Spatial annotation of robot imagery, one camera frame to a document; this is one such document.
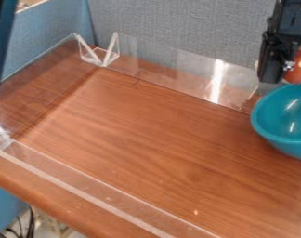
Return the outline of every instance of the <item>teal bowl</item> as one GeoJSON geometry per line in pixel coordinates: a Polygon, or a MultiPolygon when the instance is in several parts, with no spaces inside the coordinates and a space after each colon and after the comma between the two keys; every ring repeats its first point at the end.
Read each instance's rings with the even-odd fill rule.
{"type": "Polygon", "coordinates": [[[282,86],[263,97],[254,108],[251,123],[279,151],[301,159],[301,85],[282,86]]]}

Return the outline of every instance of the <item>bowl rim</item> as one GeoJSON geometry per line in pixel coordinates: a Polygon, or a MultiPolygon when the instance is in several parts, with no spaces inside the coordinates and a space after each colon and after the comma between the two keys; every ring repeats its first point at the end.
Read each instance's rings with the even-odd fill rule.
{"type": "Polygon", "coordinates": [[[291,86],[301,86],[301,85],[286,85],[282,86],[280,88],[275,89],[272,92],[270,92],[256,103],[256,106],[252,110],[252,114],[251,114],[251,124],[252,124],[252,128],[256,131],[256,133],[268,140],[275,140],[280,143],[301,143],[301,139],[291,139],[287,137],[282,137],[278,136],[272,133],[270,133],[258,123],[256,120],[256,116],[258,116],[258,112],[259,112],[259,108],[262,107],[262,105],[267,102],[267,100],[276,94],[280,93],[280,91],[286,90],[286,88],[291,87],[291,86]]]}

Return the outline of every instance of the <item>gray fabric wall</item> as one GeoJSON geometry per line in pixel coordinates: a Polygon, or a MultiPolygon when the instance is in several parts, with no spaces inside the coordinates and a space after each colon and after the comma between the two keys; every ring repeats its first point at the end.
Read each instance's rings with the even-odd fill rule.
{"type": "Polygon", "coordinates": [[[114,31],[254,67],[275,0],[88,0],[98,44],[114,31]]]}

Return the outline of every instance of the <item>wooden tabletop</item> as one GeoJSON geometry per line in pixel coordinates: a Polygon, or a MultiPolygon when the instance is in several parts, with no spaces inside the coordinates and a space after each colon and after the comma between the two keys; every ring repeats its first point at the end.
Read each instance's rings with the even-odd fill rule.
{"type": "MultiPolygon", "coordinates": [[[[248,114],[56,52],[1,85],[11,136],[219,237],[301,238],[301,161],[248,114]]],[[[4,159],[0,186],[88,237],[154,237],[4,159]]]]}

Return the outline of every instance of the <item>acrylic corner bracket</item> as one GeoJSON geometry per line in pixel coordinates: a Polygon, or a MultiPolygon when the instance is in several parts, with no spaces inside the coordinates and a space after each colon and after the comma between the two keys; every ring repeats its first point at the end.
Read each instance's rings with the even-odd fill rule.
{"type": "Polygon", "coordinates": [[[75,34],[79,41],[80,58],[98,67],[107,67],[119,58],[119,39],[118,33],[114,33],[107,49],[99,47],[91,48],[83,38],[75,34]]]}

